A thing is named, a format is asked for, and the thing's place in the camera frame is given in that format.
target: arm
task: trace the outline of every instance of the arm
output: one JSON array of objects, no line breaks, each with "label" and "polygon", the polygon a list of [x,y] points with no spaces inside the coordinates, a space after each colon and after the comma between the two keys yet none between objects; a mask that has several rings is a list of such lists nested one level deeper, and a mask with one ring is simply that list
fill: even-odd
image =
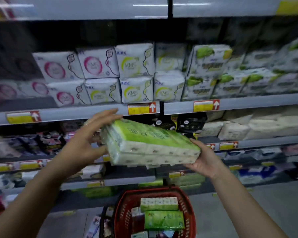
[{"label": "arm", "polygon": [[191,141],[201,148],[201,155],[186,167],[210,178],[238,236],[288,238],[218,156],[202,142]]},{"label": "arm", "polygon": [[77,131],[61,152],[35,177],[0,216],[0,238],[35,238],[69,176],[106,154],[106,147],[92,148],[93,134],[105,124],[122,118],[117,109],[95,114]]}]

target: red shopping basket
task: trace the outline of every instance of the red shopping basket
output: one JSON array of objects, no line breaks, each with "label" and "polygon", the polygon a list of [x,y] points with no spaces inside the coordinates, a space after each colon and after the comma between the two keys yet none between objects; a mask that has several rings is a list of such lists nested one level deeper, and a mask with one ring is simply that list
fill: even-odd
[{"label": "red shopping basket", "polygon": [[132,235],[131,209],[140,206],[141,198],[177,197],[179,210],[183,212],[185,229],[178,231],[177,238],[195,238],[195,216],[189,198],[178,187],[128,190],[123,193],[114,212],[115,238],[130,238]]}]

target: white arrow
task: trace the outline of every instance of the white arrow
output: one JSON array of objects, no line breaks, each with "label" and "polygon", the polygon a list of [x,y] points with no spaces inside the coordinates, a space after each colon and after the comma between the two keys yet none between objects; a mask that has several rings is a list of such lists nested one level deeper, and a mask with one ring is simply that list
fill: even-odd
[{"label": "white arrow", "polygon": [[39,115],[38,115],[36,112],[33,112],[31,116],[32,116],[32,118],[34,118],[34,120],[35,120],[36,122],[39,121],[39,119],[38,119]]},{"label": "white arrow", "polygon": [[150,106],[149,106],[149,108],[151,108],[151,112],[153,113],[154,112],[154,108],[155,108],[156,106],[152,103]]},{"label": "white arrow", "polygon": [[213,106],[215,107],[214,109],[216,110],[219,105],[220,105],[220,103],[218,101],[215,101],[213,103]]}]

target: hand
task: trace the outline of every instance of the hand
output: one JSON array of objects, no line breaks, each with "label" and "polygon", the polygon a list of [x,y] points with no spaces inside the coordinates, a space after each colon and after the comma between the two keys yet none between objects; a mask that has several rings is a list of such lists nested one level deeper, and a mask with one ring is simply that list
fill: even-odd
[{"label": "hand", "polygon": [[76,174],[82,168],[92,164],[100,156],[107,154],[107,147],[92,148],[91,143],[95,142],[94,133],[105,124],[111,124],[122,115],[115,114],[117,108],[106,110],[95,114],[87,120],[70,141],[63,147],[59,154],[47,165],[48,169],[58,179],[65,180]]},{"label": "hand", "polygon": [[193,164],[185,164],[185,167],[198,172],[199,174],[208,178],[215,179],[225,168],[225,165],[220,158],[201,141],[190,138],[193,144],[201,148],[201,154]]}]

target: floor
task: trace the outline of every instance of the floor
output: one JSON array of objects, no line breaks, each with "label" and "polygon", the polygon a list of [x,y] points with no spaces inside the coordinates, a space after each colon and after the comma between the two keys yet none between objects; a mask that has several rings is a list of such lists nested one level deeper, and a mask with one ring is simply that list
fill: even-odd
[{"label": "floor", "polygon": [[[250,192],[290,238],[298,238],[298,181],[255,187]],[[197,238],[238,237],[219,198],[211,193],[190,196]],[[49,214],[38,238],[84,238],[92,218],[102,208]]]}]

